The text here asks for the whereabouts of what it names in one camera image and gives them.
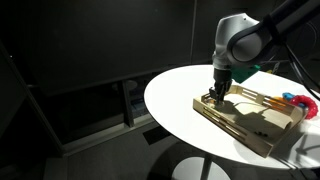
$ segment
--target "black panel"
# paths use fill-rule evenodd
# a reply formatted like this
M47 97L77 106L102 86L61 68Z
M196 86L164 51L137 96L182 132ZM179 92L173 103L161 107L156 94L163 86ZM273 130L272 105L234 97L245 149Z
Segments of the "black panel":
M261 20L280 2L280 0L199 0L192 62L211 59L215 49L216 28L221 18L237 13L247 13L250 17Z
M190 63L193 5L18 0L10 23L42 90L54 94Z
M0 137L26 96L8 60L0 42Z

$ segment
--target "table top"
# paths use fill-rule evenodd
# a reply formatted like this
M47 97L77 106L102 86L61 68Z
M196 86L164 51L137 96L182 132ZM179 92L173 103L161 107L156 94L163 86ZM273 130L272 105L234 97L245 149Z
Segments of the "table top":
M212 65L185 66L155 77L144 94L150 114L177 138L216 156L277 169L320 167L319 116L303 121L301 127L307 131L292 148L263 158L196 112L192 108L193 98L208 93L214 85L213 71ZM240 86L269 96L290 92L311 97L300 84L264 72L257 72Z

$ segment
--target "wooden board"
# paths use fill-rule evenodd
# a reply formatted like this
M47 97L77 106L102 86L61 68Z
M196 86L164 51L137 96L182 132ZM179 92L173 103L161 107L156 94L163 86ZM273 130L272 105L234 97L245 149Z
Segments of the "wooden board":
M223 105L215 106L206 94L194 99L193 108L263 157L307 114L300 107L236 85L231 86Z

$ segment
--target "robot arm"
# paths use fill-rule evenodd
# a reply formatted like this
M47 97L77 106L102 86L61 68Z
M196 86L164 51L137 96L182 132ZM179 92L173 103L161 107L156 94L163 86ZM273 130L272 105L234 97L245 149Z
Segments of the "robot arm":
M319 0L287 0L261 22L244 13L221 19L212 56L215 84L210 95L215 104L223 102L230 88L232 67L250 67L271 60L285 35L318 13Z

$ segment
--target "red object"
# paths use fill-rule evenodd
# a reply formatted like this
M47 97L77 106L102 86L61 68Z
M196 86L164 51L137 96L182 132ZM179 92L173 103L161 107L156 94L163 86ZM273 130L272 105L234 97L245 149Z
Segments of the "red object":
M314 100L312 100L311 98L304 96L304 95L297 95L294 96L291 100L290 103L293 105L298 106L299 103L303 103L308 107L308 114L306 116L306 119L311 119L314 116L317 115L318 113L318 106L317 104L314 102Z

